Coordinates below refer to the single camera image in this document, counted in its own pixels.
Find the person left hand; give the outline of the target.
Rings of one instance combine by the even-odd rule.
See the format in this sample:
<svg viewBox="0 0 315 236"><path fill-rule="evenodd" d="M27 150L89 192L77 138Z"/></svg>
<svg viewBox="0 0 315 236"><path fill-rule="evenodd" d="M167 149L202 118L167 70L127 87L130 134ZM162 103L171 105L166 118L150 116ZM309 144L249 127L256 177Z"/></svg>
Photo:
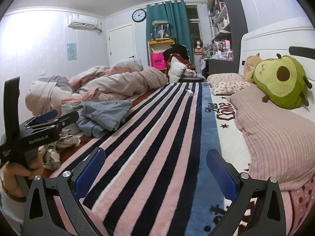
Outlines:
<svg viewBox="0 0 315 236"><path fill-rule="evenodd" d="M43 158L40 154L38 154L36 159L31 161L30 168L31 170L15 162L7 162L4 165L2 185L7 194L17 198L25 197L25 194L17 182L17 176L23 179L28 178L29 180L33 180L36 175L42 175L44 167Z"/></svg>

